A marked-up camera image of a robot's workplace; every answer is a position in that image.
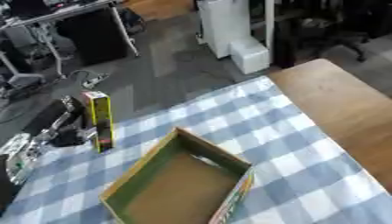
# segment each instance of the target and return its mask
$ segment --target chair wheel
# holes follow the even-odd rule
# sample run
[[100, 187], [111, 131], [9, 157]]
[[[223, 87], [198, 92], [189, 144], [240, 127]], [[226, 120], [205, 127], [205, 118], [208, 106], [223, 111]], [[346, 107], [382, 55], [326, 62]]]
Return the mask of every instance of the chair wheel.
[[366, 61], [366, 57], [360, 56], [360, 57], [358, 57], [357, 60], [358, 60], [359, 62], [365, 62], [365, 61]]
[[362, 44], [366, 44], [366, 43], [368, 43], [369, 41], [370, 41], [369, 38], [363, 38], [362, 41], [361, 41], [361, 43], [362, 43]]

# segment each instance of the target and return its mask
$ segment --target computer monitor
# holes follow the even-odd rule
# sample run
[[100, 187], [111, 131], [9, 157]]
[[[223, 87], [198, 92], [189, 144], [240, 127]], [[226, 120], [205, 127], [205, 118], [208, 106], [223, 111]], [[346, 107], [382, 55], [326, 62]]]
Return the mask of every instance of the computer monitor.
[[10, 14], [19, 18], [34, 18], [51, 13], [44, 0], [10, 0]]

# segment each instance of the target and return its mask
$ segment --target power strip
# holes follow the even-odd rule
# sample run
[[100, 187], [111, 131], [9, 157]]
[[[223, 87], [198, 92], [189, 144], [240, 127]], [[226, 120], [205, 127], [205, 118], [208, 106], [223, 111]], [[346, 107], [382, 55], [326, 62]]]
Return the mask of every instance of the power strip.
[[86, 80], [85, 82], [83, 82], [81, 85], [84, 88], [88, 88], [88, 89], [92, 89], [94, 88], [96, 85], [98, 85], [98, 83], [100, 83], [101, 81], [106, 80], [109, 77], [108, 73], [103, 73], [98, 75], [98, 77], [93, 78], [91, 80]]

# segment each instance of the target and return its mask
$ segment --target white box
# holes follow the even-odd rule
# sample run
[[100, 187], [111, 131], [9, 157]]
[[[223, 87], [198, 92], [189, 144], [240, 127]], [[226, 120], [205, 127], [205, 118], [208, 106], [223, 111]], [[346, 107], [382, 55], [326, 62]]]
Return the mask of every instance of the white box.
[[270, 51], [253, 37], [230, 43], [233, 62], [244, 74], [261, 71], [270, 66]]
[[250, 36], [248, 0], [198, 1], [203, 39], [220, 59], [230, 54], [230, 43]]

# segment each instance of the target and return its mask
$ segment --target desk leg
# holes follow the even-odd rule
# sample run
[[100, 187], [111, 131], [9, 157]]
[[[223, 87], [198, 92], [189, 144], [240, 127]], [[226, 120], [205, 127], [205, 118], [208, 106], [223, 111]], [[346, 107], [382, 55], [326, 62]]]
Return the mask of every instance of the desk leg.
[[135, 47], [135, 44], [134, 44], [135, 40], [128, 36], [128, 33], [125, 30], [123, 21], [121, 21], [120, 15], [118, 14], [116, 7], [114, 5], [111, 6], [110, 11], [112, 13], [112, 16], [115, 18], [115, 22], [117, 23], [117, 26], [120, 29], [120, 32], [121, 32], [122, 37], [124, 38], [125, 42], [128, 44], [130, 49], [132, 49], [135, 56], [139, 57], [140, 56], [139, 51], [137, 50], [137, 48]]
[[57, 74], [61, 79], [66, 79], [67, 77], [63, 74], [62, 71], [62, 58], [59, 54], [59, 52], [56, 50], [54, 45], [52, 44], [51, 40], [46, 36], [46, 31], [42, 26], [39, 26], [37, 29], [37, 32], [39, 33], [39, 36], [44, 40], [45, 44], [47, 47], [49, 47], [49, 50], [53, 54], [54, 58], [56, 59], [56, 70]]
[[5, 55], [5, 52], [0, 51], [0, 60], [5, 64], [5, 66], [10, 70], [13, 74], [12, 77], [8, 80], [11, 85], [15, 85], [18, 82], [19, 78], [38, 78], [42, 83], [45, 82], [45, 77], [39, 73], [20, 73], [14, 65], [10, 62], [10, 60]]

